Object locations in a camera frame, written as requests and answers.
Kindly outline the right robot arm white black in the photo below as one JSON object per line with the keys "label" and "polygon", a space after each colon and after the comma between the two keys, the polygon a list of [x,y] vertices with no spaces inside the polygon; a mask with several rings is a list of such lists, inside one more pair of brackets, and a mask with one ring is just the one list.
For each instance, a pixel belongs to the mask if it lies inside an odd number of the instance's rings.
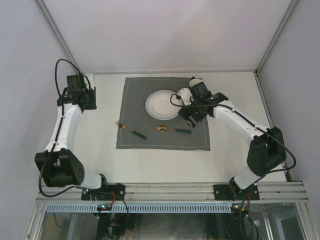
{"label": "right robot arm white black", "polygon": [[224,122],[236,131],[248,145],[245,167],[228,184],[229,198],[240,200],[248,193],[255,183],[265,176],[278,172],[281,165],[290,155],[292,166],[281,171],[293,169],[297,160],[294,154],[285,146],[282,131],[278,127],[268,128],[253,121],[221,92],[211,93],[204,81],[192,77],[188,88],[182,88],[169,98],[170,103],[179,108],[178,115],[187,124],[195,128],[196,124],[209,116]]}

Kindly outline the grey cloth napkin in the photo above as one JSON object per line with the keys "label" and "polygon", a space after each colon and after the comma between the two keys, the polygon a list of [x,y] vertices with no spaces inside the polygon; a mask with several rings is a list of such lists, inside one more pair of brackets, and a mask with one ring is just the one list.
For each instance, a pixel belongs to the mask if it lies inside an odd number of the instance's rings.
{"label": "grey cloth napkin", "polygon": [[177,113],[160,120],[146,110],[151,94],[159,90],[177,93],[188,87],[189,81],[187,77],[127,77],[118,120],[124,127],[118,128],[116,148],[210,151],[207,119],[191,128]]}

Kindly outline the gold spoon green handle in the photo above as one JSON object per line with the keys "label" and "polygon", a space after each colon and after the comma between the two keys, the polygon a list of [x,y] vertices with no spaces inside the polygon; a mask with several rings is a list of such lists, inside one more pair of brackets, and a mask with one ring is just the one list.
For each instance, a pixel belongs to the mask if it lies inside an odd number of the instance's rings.
{"label": "gold spoon green handle", "polygon": [[168,128],[168,127],[165,127],[164,125],[157,126],[156,130],[158,132],[160,132],[160,133],[162,133],[164,131],[172,131],[172,132],[179,132],[179,133],[185,133],[185,134],[191,134],[192,133],[191,130],[179,129],[179,128]]}

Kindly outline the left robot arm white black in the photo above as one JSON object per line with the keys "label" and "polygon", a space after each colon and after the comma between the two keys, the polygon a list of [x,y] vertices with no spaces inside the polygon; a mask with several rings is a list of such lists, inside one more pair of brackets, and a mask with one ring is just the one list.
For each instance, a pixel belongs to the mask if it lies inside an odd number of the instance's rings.
{"label": "left robot arm white black", "polygon": [[75,134],[84,111],[96,110],[96,87],[92,73],[66,78],[67,86],[58,91],[57,119],[52,136],[43,152],[35,154],[39,170],[38,191],[46,198],[57,197],[71,189],[86,190],[98,200],[109,196],[107,178],[85,169],[73,153]]}

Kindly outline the white bowl plate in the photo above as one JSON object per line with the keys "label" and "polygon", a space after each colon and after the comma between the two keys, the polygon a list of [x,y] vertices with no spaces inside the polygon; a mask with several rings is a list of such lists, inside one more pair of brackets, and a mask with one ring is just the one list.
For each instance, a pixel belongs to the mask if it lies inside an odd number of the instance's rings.
{"label": "white bowl plate", "polygon": [[174,91],[161,89],[151,93],[145,101],[146,112],[154,119],[167,121],[178,116],[181,107],[175,106],[170,102]]}

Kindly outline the dark mug cream inside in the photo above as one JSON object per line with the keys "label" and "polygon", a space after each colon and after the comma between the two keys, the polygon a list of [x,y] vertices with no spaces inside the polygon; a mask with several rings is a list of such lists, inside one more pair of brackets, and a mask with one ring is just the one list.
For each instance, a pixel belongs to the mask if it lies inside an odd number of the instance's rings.
{"label": "dark mug cream inside", "polygon": [[191,88],[191,87],[193,87],[193,86],[195,86],[195,85],[197,85],[197,84],[200,84],[200,83],[202,83],[203,82],[203,80],[202,79],[200,79],[200,78],[195,78],[194,76],[191,78],[191,80],[190,80],[190,82],[189,82],[189,87]]}

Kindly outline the gold fork green handle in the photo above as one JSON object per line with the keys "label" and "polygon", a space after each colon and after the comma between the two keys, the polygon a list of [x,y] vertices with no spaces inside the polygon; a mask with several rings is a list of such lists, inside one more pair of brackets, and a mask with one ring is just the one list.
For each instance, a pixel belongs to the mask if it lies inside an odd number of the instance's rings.
{"label": "gold fork green handle", "polygon": [[123,123],[119,122],[119,121],[116,121],[115,124],[120,128],[120,129],[124,129],[124,130],[128,130],[130,131],[132,134],[138,136],[139,138],[143,139],[143,140],[146,140],[147,137],[135,130],[132,130],[130,128],[128,128],[127,126],[125,126]]}

